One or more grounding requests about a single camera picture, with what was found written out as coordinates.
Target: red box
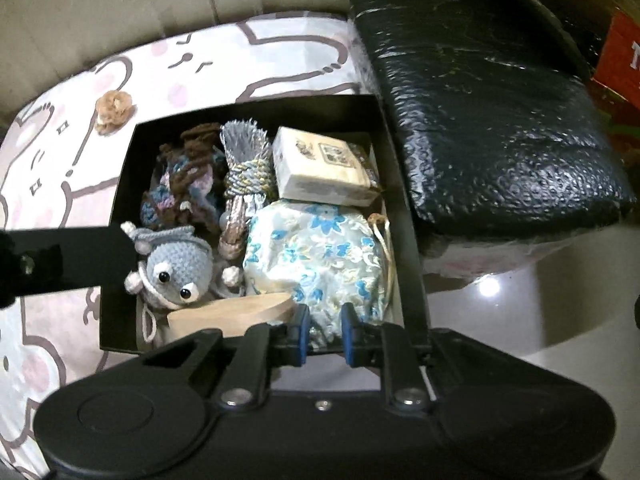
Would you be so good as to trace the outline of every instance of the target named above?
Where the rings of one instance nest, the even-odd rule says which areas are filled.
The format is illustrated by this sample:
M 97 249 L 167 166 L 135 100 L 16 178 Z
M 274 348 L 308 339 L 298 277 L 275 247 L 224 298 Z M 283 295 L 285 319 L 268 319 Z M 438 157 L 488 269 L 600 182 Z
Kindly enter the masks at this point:
M 611 21 L 593 78 L 640 108 L 640 27 L 624 12 Z

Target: plastic wrap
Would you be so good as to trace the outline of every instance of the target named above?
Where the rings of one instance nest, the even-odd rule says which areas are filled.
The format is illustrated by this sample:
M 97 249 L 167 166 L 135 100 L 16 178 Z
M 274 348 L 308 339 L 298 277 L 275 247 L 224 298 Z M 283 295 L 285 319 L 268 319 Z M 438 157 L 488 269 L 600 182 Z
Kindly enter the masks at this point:
M 635 202 L 582 82 L 514 0 L 350 0 L 418 231 L 545 242 Z
M 559 240 L 514 240 L 511 242 L 449 242 L 438 235 L 428 240 L 422 258 L 422 272 L 445 278 L 474 280 L 487 274 L 501 274 L 534 264 L 567 247 L 573 235 Z

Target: drawstring bag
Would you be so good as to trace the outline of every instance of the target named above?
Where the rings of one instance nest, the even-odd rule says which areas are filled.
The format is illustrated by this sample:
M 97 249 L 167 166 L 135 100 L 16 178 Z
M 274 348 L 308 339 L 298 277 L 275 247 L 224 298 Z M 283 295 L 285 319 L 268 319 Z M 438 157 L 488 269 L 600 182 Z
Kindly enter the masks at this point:
M 362 321 L 382 320 L 392 269 L 380 220 L 386 221 L 372 215 L 369 223 L 346 206 L 288 200 L 260 209 L 250 223 L 244 258 L 247 293 L 290 292 L 306 304 L 315 346 L 340 336 L 345 303 Z

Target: fabric flower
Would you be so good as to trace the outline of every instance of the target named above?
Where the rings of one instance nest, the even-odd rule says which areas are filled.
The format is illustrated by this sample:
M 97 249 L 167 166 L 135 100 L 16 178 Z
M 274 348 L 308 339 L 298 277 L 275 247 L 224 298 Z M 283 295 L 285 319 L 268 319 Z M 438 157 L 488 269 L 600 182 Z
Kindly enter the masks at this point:
M 287 235 L 287 232 L 282 229 L 274 229 L 271 232 L 272 240 L 282 240 Z
M 344 269 L 342 272 L 342 280 L 344 283 L 355 283 L 358 281 L 360 270 L 357 268 Z
M 315 301 L 322 301 L 323 296 L 324 296 L 324 293 L 322 292 L 321 288 L 315 288 L 314 290 L 311 291 L 311 294 L 309 295 L 309 297 Z
M 109 90 L 95 102 L 95 111 L 98 112 L 96 131 L 101 135 L 110 134 L 133 115 L 133 99 L 126 92 Z
M 309 226 L 309 228 L 310 229 L 320 228 L 320 230 L 322 231 L 322 234 L 324 235 L 329 234 L 332 230 L 337 233 L 341 233 L 342 229 L 340 227 L 340 224 L 345 221 L 346 221 L 346 218 L 342 215 L 336 215 L 328 219 L 316 215 L 314 216 L 314 219 L 311 221 L 311 225 Z
M 282 251 L 282 256 L 284 260 L 289 261 L 289 263 L 295 263 L 297 260 L 308 260 L 308 256 L 302 253 L 295 245 L 293 244 L 285 244 L 284 250 Z
M 259 261 L 258 251 L 260 250 L 261 244 L 250 244 L 246 248 L 246 258 L 244 260 L 245 263 L 256 264 Z
M 371 294 L 367 290 L 367 284 L 363 280 L 358 280 L 354 285 L 358 289 L 358 294 L 362 296 L 363 300 L 368 301 L 371 299 Z
M 340 258 L 344 258 L 345 256 L 347 256 L 348 252 L 349 252 L 349 248 L 351 247 L 351 244 L 349 242 L 345 242 L 343 244 L 339 244 L 336 249 L 338 249 L 336 256 L 340 257 Z
M 347 250 L 347 253 L 344 255 L 345 258 L 347 258 L 350 262 L 353 262 L 354 264 L 357 264 L 359 262 L 361 262 L 363 259 L 365 259 L 364 256 L 368 256 L 369 254 L 371 254 L 371 256 L 373 256 L 373 252 L 371 251 L 367 251 L 365 252 L 362 247 L 358 247 L 357 245 L 352 245 L 349 247 L 349 249 Z
M 300 285 L 305 287 L 313 285 L 317 277 L 318 277 L 318 274 L 313 271 L 310 271 L 309 274 L 302 274 L 302 276 L 300 276 Z
M 301 303 L 302 301 L 305 301 L 305 293 L 302 291 L 302 289 L 299 286 L 296 286 L 293 288 L 293 290 L 291 291 L 291 297 L 293 298 L 293 301 L 295 301 L 296 303 Z

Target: metal screw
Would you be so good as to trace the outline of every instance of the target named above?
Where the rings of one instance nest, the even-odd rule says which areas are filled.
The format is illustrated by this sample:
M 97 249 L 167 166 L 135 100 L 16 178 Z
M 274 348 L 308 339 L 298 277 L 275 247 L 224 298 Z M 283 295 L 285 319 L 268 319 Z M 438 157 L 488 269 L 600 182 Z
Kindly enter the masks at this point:
M 244 406 L 251 402 L 253 398 L 254 396 L 252 396 L 251 392 L 244 388 L 233 388 L 220 396 L 220 400 L 227 406 Z
M 331 409 L 330 400 L 318 400 L 316 402 L 316 410 L 320 410 L 321 412 L 328 412 L 330 409 Z
M 405 388 L 398 390 L 394 398 L 402 408 L 408 410 L 421 410 L 427 402 L 427 393 L 418 388 Z

